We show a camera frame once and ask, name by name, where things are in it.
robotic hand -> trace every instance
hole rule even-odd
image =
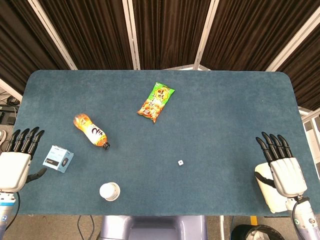
[[[259,172],[254,173],[255,177],[287,198],[285,205],[300,240],[320,240],[320,230],[309,198],[303,197],[307,190],[306,181],[288,142],[281,135],[276,137],[262,132],[262,136],[267,144],[259,137],[255,139],[263,151],[273,180],[266,179]]]
[[[3,239],[8,224],[8,217],[11,214],[16,202],[14,193],[17,193],[25,184],[40,178],[45,174],[47,168],[42,168],[35,174],[29,173],[32,158],[36,152],[38,142],[44,134],[44,130],[35,127],[29,132],[29,128],[22,131],[15,131],[10,139],[5,152],[0,155],[0,240]]]

gray floor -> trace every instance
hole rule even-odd
[[[0,130],[5,130],[9,136],[13,127],[0,125]],[[77,228],[77,215],[18,215],[12,226],[4,236],[4,240],[80,240]],[[102,216],[93,216],[94,234],[93,240],[98,236]],[[288,217],[258,217],[258,224],[268,225],[278,230],[285,240],[298,240],[290,218]],[[250,224],[250,217],[232,216],[224,217],[225,239],[230,238],[230,228],[240,224]],[[93,229],[92,221],[89,216],[83,216],[79,223],[84,239],[88,239]],[[207,232],[209,240],[220,239],[220,220],[218,216],[207,217]]]

black curtain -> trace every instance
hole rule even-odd
[[[210,0],[133,0],[142,70],[193,64]]]
[[[200,64],[265,71],[319,5],[319,0],[221,0]]]
[[[121,0],[39,2],[78,69],[133,69]]]
[[[22,94],[31,73],[69,69],[26,0],[0,0],[0,78]]]
[[[292,82],[299,106],[320,108],[320,25],[298,46],[278,69]]]

green snack bag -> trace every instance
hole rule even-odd
[[[137,113],[145,116],[146,118],[152,119],[153,123],[155,123],[157,117],[174,91],[174,89],[169,88],[162,83],[156,82],[149,97]]]

blue table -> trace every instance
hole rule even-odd
[[[157,122],[137,114],[155,82],[175,89]],[[73,124],[86,113],[105,151]],[[28,80],[15,129],[45,130],[30,173],[52,145],[74,157],[20,192],[22,214],[271,216],[254,178],[265,158],[255,137],[283,135],[320,212],[320,185],[288,76],[281,72],[40,70]],[[107,202],[99,188],[116,182]]]

